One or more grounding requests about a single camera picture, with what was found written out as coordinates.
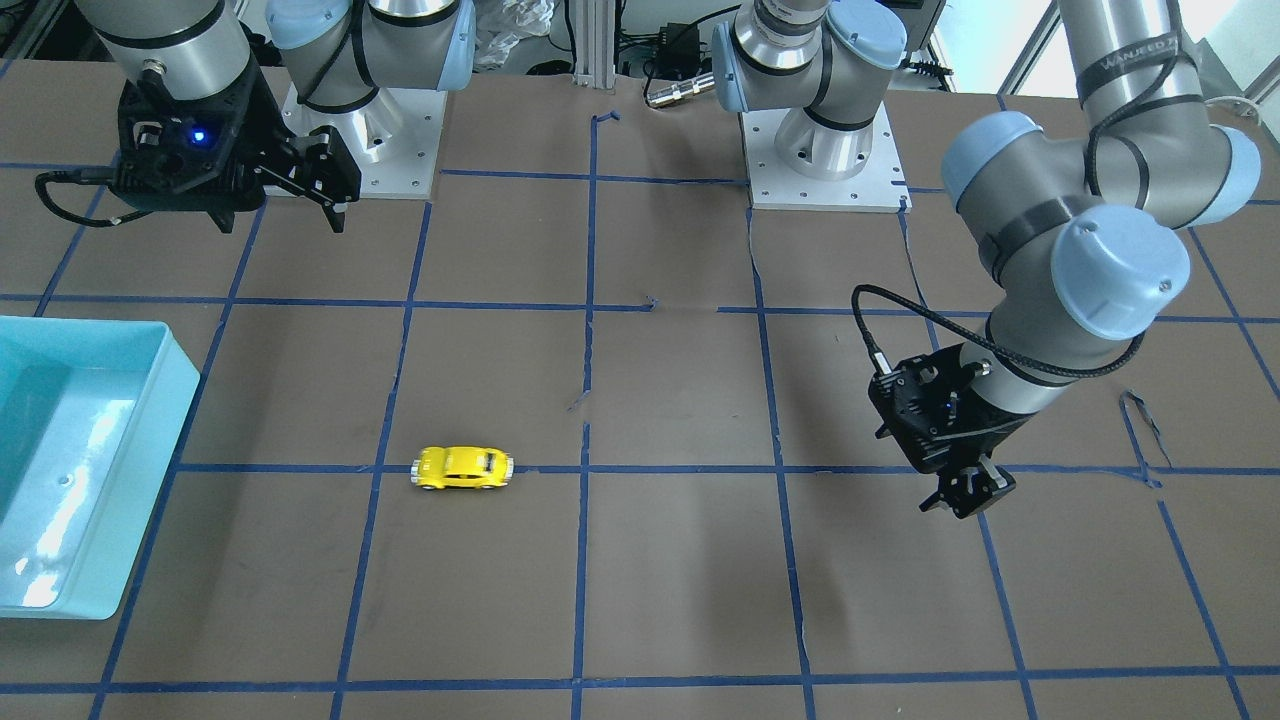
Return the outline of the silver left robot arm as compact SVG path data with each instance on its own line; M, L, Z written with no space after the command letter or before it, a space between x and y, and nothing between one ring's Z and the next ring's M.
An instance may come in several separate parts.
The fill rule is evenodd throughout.
M1004 300L960 345L891 364L863 316L869 398L911 466L934 474L922 511L964 519L1014 489L992 451L1076 380L1137 352L1185 288L1178 229L1240 210L1260 181L1253 141L1207 115L1175 1L1061 1L1088 135L1051 140L1028 115L980 118L950 143L943 186ZM751 1L713 33L716 94L733 113L783 110L790 170L849 181L867 165L902 22L876 1Z

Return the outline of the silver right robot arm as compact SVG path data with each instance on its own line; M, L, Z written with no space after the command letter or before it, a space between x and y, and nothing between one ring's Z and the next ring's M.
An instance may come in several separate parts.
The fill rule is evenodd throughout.
M73 215L110 228L155 211L210 217L224 233L270 193L307 199L329 227L364 195L428 199L445 100L467 86L471 1L270 1L266 35L229 1L81 1L125 85L110 167L41 174L102 186L122 217Z

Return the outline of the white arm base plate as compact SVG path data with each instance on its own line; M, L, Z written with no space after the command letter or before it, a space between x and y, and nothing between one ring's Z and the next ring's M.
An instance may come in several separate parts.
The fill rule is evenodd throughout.
M429 200L449 99L442 91L381 88L364 108L325 114L300 104L291 86L282 117L298 135L321 126L339 131L361 172L361 199Z
M803 109L739 115L756 210L905 213L913 209L884 105L855 131L817 124Z

